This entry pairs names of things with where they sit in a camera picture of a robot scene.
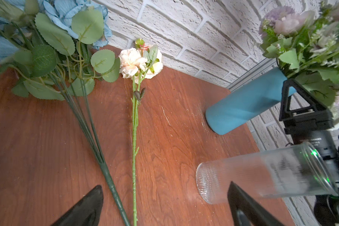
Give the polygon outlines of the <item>blue ceramic vase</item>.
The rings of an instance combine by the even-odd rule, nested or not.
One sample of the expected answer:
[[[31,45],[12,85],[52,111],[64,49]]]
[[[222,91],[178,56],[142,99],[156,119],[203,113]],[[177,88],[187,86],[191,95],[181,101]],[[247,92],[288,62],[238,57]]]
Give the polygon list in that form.
[[[207,123],[215,133],[227,134],[280,103],[286,80],[279,68],[271,69],[209,107]]]

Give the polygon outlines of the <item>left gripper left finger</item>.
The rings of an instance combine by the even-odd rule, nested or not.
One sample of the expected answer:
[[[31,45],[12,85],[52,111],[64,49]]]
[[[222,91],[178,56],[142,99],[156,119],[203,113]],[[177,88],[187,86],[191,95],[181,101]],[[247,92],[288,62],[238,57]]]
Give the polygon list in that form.
[[[101,185],[95,186],[52,226],[98,226],[104,196]]]

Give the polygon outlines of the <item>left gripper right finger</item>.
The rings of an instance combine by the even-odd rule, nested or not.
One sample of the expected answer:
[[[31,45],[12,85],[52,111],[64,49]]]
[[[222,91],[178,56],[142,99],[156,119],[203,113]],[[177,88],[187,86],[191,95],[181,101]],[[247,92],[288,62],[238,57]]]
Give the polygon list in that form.
[[[228,203],[235,226],[283,225],[234,182],[228,189]]]

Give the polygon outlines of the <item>dusty blue hydrangea flower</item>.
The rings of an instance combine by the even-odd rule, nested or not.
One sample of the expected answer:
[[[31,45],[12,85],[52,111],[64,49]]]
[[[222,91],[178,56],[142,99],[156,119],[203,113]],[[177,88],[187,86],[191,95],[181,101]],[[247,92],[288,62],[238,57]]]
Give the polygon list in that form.
[[[17,96],[67,102],[129,225],[88,100],[96,80],[119,76],[119,58],[105,49],[112,35],[107,19],[107,8],[94,1],[0,1],[0,75],[9,68],[18,74],[11,90]]]

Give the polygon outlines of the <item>pink white hydrangea bouquet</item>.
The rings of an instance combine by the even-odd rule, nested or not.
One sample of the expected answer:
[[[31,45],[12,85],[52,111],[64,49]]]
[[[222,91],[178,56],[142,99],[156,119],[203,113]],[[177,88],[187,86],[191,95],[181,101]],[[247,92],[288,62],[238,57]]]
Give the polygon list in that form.
[[[321,2],[318,13],[276,7],[262,19],[259,33],[266,58],[338,115],[339,2]]]

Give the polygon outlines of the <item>clear ribbed glass vase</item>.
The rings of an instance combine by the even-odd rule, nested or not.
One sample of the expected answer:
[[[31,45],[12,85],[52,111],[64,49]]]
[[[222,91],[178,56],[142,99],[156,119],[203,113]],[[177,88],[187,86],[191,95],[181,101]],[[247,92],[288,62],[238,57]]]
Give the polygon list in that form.
[[[195,180],[209,204],[225,203],[232,182],[253,198],[339,196],[325,161],[309,142],[203,162]]]

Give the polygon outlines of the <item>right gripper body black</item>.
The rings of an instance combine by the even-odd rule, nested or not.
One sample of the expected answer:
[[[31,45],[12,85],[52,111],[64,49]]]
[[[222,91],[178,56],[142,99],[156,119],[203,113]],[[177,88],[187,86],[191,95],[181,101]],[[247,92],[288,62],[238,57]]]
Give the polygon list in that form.
[[[333,124],[330,111],[313,108],[283,110],[282,121],[286,134],[291,135],[295,144],[307,141],[315,147],[339,191],[339,147],[335,146],[329,132]],[[339,225],[339,195],[330,192],[317,195],[314,215],[322,226]]]

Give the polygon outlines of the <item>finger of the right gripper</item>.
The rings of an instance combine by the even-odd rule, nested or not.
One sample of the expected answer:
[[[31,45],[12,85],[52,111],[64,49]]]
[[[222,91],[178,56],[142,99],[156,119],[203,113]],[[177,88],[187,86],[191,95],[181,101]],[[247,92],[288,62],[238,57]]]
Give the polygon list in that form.
[[[328,108],[295,79],[283,83],[280,121],[327,121]]]

